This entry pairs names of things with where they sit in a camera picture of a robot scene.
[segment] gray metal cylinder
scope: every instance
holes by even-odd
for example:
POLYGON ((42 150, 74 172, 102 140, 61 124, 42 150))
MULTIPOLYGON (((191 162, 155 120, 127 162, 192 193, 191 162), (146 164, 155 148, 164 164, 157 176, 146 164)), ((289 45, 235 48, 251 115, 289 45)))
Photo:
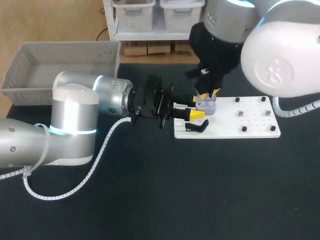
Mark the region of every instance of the gray metal cylinder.
POLYGON ((99 105, 79 104, 52 100, 51 126, 65 129, 66 124, 74 126, 74 131, 92 131, 97 128, 99 105))
MULTIPOLYGON (((50 133, 48 153, 42 164, 54 164, 55 161, 65 166, 85 164, 94 154, 95 139, 94 133, 50 133)), ((46 132, 41 127, 0 118, 0 168, 35 165, 45 148, 46 140, 46 132)))
POLYGON ((64 71, 55 78, 53 91, 56 87, 67 84, 83 85, 98 92, 101 113, 117 116, 129 114, 128 97, 133 87, 130 80, 64 71))
POLYGON ((240 0, 210 0, 203 22, 205 28, 222 41, 244 43, 259 22, 255 6, 240 0))

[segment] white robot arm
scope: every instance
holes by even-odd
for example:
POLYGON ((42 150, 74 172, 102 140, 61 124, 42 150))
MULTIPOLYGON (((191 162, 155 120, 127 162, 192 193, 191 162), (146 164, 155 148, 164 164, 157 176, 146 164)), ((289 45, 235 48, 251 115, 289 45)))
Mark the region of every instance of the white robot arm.
POLYGON ((209 0, 189 41, 200 59, 198 71, 209 72, 189 76, 199 77, 199 93, 220 88, 241 62, 255 88, 276 96, 277 115, 293 117, 320 107, 320 100, 292 111, 279 107, 279 97, 320 92, 320 0, 209 0))
POLYGON ((244 43, 242 69, 258 90, 283 98, 320 92, 319 0, 211 0, 204 25, 244 43))

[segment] dark table surface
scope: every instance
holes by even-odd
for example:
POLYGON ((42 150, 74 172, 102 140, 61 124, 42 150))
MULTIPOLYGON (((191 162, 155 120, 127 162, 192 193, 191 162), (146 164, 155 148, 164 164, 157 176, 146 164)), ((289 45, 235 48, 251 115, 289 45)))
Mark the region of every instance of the dark table surface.
MULTIPOLYGON (((148 75, 192 92, 190 64, 122 64, 119 78, 148 75)), ((240 69, 220 97, 261 96, 240 69)), ((319 95, 283 100, 300 107, 319 95)), ((50 123, 51 108, 13 107, 9 117, 50 123)), ((279 119, 277 139, 175 139, 173 121, 140 119, 116 129, 91 179, 59 201, 30 196, 20 176, 0 182, 1 239, 318 240, 320 238, 320 110, 279 119)), ((99 116, 96 154, 115 117, 99 116)), ((39 194, 63 194, 92 162, 44 166, 29 178, 39 194)))

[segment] yellow object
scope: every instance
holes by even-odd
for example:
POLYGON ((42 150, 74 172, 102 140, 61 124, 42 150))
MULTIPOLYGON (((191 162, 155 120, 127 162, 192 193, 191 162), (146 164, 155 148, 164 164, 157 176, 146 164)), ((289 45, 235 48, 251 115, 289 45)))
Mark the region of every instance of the yellow object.
POLYGON ((221 88, 213 90, 212 97, 217 95, 221 88))
POLYGON ((204 100, 206 99, 206 96, 207 96, 207 94, 206 94, 206 93, 204 93, 204 94, 200 95, 201 100, 202 100, 202 101, 204 101, 204 100))
POLYGON ((203 119, 205 117, 205 115, 206 115, 205 111, 191 109, 189 121, 191 122, 194 120, 203 119))

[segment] white pegboard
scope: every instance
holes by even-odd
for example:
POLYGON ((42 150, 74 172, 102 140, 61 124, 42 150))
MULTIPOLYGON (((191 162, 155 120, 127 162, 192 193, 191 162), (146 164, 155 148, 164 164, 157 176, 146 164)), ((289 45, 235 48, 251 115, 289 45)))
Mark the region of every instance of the white pegboard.
MULTIPOLYGON (((218 97, 216 113, 213 116, 192 121, 192 124, 202 125, 208 119, 209 126, 203 133, 187 131, 186 121, 174 119, 174 136, 177 139, 262 139, 279 138, 281 135, 270 99, 266 96, 218 97)), ((174 108, 185 109, 187 106, 174 104, 174 108)))

